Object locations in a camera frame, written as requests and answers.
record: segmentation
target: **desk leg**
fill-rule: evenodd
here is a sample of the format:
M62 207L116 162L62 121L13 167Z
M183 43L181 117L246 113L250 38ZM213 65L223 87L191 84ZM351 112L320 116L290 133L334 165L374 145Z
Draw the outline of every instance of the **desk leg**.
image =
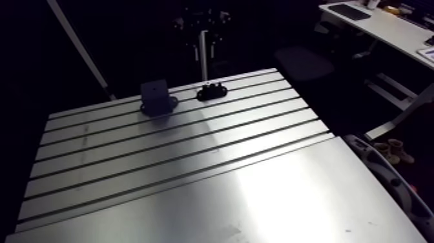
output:
M404 121L418 107L420 107L424 103L432 101L433 98L434 98L434 83L432 83L430 86L428 86L428 88L422 91L422 93L420 93L413 100L411 105L407 109L402 111L402 113L399 114L395 119L370 130L369 132L365 133L365 137L368 140L374 140L375 138L378 138L379 136L389 132L390 130L394 129L399 123Z

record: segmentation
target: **desk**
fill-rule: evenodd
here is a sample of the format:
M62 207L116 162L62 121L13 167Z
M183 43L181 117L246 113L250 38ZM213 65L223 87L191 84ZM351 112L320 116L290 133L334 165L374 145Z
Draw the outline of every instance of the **desk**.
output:
M375 39L387 43L391 47L397 49L401 53L413 58L419 63L427 66L431 70L434 70L434 63L428 61L423 58L419 54L416 53L417 50L422 48L427 48L424 42L434 35L434 32L430 30L426 30L411 24L393 14L385 12L379 8L371 11L366 9L363 6L360 6L357 1L350 1L344 4L347 4L353 8L356 8L360 11L363 11L369 14L371 17L369 19L363 19L360 21L354 21L348 17L345 17L341 14L338 14L330 9L329 6L338 5L342 3L332 3L326 5L320 5L320 9L328 14L331 14L334 17L339 18L343 22L371 35ZM385 97L391 103L395 104L398 108L402 109L403 112L401 115L396 117L394 120L387 122L376 129L373 129L366 133L366 137L368 139L377 138L384 133L393 129L398 123L404 120L408 115L410 115L418 106L430 101L434 95L434 85L430 85L427 89L425 89L419 95L414 94L403 85L399 84L395 80L392 80L389 77L386 77L383 74L379 74L379 77L382 78L385 82L394 86L400 92L403 92L408 96L408 99L398 100L393 95L388 93L387 91L381 89L380 87L369 84L369 86L377 93Z
M425 242L276 69L219 81L51 115L6 242Z

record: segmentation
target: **metal post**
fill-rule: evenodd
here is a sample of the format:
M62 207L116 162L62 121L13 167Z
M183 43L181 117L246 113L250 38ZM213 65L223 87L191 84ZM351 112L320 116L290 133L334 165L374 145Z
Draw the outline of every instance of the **metal post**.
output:
M57 3L57 0L47 0L47 3L48 5L50 5L50 8L53 11L54 15L56 15L57 20L60 22L63 29L68 34L68 37L71 39L77 51L80 53L80 56L83 58L83 60L89 67L90 71L93 73L98 83L103 87L107 96L111 100L116 100L116 97L111 92L108 91L107 82L104 80L104 77L101 75L95 63L92 61L92 58L90 58L85 47L83 46L80 39L78 38L77 34L74 32L74 29L72 28L67 17L65 16L59 4Z
M205 39L207 32L208 30L202 30L199 35L200 68L202 71L202 81L208 80L207 43Z

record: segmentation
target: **black clamp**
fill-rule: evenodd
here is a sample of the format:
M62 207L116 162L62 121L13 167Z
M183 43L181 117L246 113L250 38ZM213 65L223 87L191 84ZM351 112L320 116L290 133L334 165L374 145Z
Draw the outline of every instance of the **black clamp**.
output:
M178 99L169 96L164 79L141 84L140 110L147 116L162 116L171 113L178 105Z
M196 99L199 101L207 101L225 97L226 94L227 89L221 83L218 83L217 85L211 83L210 85L202 86L202 90L199 90Z

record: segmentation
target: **black chair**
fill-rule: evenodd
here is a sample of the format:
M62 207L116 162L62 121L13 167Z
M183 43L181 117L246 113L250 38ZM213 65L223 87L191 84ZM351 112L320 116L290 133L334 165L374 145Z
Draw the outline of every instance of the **black chair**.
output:
M320 80L335 71L332 62L318 51L323 39L313 34L320 18L319 0L274 0L274 58L278 68L294 86L301 90L316 89Z

